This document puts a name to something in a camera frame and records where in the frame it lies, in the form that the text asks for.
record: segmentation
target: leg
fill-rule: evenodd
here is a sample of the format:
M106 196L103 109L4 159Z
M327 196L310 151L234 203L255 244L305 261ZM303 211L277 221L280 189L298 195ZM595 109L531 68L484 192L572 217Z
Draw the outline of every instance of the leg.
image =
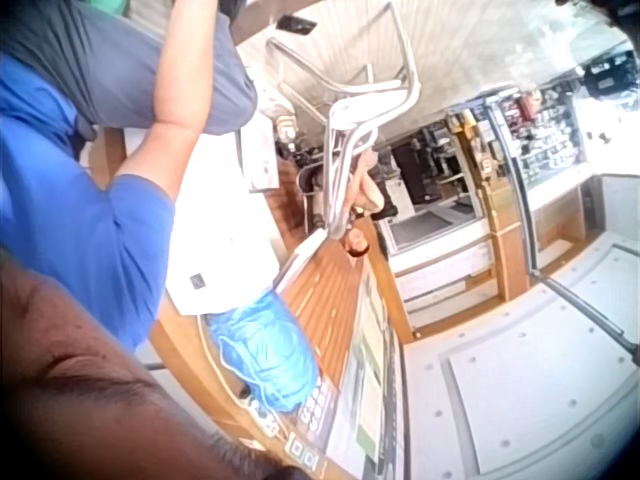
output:
M2 50L74 103L81 133L86 132L83 123L151 125L159 39L79 1L13 3L0 24ZM218 14L216 21L213 108L205 131L221 135L251 119L257 94L231 40L228 18Z

